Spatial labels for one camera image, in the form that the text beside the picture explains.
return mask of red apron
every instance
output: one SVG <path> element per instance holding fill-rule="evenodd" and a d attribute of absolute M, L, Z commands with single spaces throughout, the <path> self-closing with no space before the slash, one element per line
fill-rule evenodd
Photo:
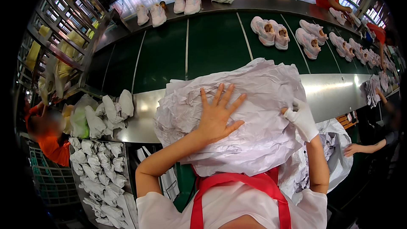
<path fill-rule="evenodd" d="M 204 229 L 204 218 L 202 215 L 202 196 L 211 187 L 226 183 L 240 181 L 246 185 L 260 190 L 278 202 L 278 215 L 280 219 L 280 229 L 291 229 L 291 216 L 288 209 L 288 202 L 282 195 L 277 186 L 278 167 L 271 169 L 268 172 L 260 173 L 249 177 L 238 173 L 221 173 L 207 177 L 206 179 L 198 179 L 198 192 L 194 198 L 194 205 L 191 214 L 191 229 Z"/>

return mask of white shoe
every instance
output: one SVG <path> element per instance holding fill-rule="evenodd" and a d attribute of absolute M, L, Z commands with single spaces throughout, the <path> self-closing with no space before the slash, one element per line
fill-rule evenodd
<path fill-rule="evenodd" d="M 153 19 L 153 28 L 161 26 L 164 22 L 167 21 L 165 11 L 158 3 L 151 7 L 150 14 L 151 18 Z"/>
<path fill-rule="evenodd" d="M 274 45 L 277 49 L 286 50 L 288 49 L 288 42 L 290 38 L 288 37 L 287 29 L 282 25 L 278 24 L 274 20 L 269 20 L 270 23 L 273 25 L 273 29 L 276 33 L 274 37 Z"/>
<path fill-rule="evenodd" d="M 191 15 L 201 10 L 201 0 L 186 0 L 185 15 Z"/>
<path fill-rule="evenodd" d="M 174 13 L 182 13 L 185 9 L 185 0 L 176 0 L 174 3 Z"/>
<path fill-rule="evenodd" d="M 337 11 L 337 10 L 333 9 L 332 7 L 329 8 L 329 12 L 331 12 L 331 14 L 333 15 L 333 17 L 335 17 L 335 19 L 336 19 L 341 25 L 345 25 L 346 18 L 345 18 L 345 16 L 343 15 L 343 12 Z"/>
<path fill-rule="evenodd" d="M 149 21 L 150 17 L 147 15 L 149 11 L 144 5 L 137 5 L 135 10 L 137 12 L 137 24 L 139 26 Z"/>
<path fill-rule="evenodd" d="M 300 26 L 307 33 L 313 34 L 318 38 L 318 45 L 322 46 L 325 44 L 325 41 L 328 40 L 328 35 L 323 32 L 323 27 L 318 24 L 308 23 L 305 20 L 300 20 Z"/>
<path fill-rule="evenodd" d="M 304 52 L 308 59 L 317 59 L 321 48 L 318 46 L 318 39 L 313 34 L 307 33 L 304 29 L 298 28 L 295 31 L 295 38 L 304 48 Z"/>
<path fill-rule="evenodd" d="M 352 61 L 352 58 L 355 55 L 353 54 L 352 46 L 349 43 L 347 43 L 342 37 L 337 36 L 334 32 L 329 33 L 329 39 L 332 44 L 335 45 L 339 56 L 345 58 L 348 62 Z"/>
<path fill-rule="evenodd" d="M 263 20 L 259 16 L 252 19 L 250 27 L 253 32 L 258 34 L 258 39 L 264 46 L 273 46 L 276 32 L 273 28 L 273 23 L 268 20 Z"/>

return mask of white shirt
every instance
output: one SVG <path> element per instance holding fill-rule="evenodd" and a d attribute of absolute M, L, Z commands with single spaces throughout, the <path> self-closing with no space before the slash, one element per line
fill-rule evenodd
<path fill-rule="evenodd" d="M 326 228 L 325 194 L 310 189 L 302 191 L 302 201 L 295 206 L 287 197 L 291 227 L 302 229 Z M 189 229 L 193 199 L 182 213 L 172 201 L 159 193 L 150 192 L 136 199 L 140 229 Z M 203 227 L 218 229 L 243 215 L 250 215 L 267 229 L 280 228 L 277 200 L 242 182 L 224 183 L 211 187 L 202 196 Z"/>

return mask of wire basket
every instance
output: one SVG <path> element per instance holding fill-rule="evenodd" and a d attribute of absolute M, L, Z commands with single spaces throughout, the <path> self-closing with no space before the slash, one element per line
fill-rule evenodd
<path fill-rule="evenodd" d="M 78 203 L 72 170 L 49 160 L 41 149 L 30 147 L 30 163 L 33 169 L 37 194 L 49 207 Z"/>

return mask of gloved hand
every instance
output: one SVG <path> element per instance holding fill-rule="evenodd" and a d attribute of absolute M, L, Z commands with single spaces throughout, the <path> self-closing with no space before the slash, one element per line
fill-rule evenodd
<path fill-rule="evenodd" d="M 311 110 L 307 103 L 297 98 L 294 98 L 293 106 L 294 111 L 283 108 L 281 112 L 286 119 L 295 125 L 301 138 L 306 142 L 310 142 L 319 134 Z"/>

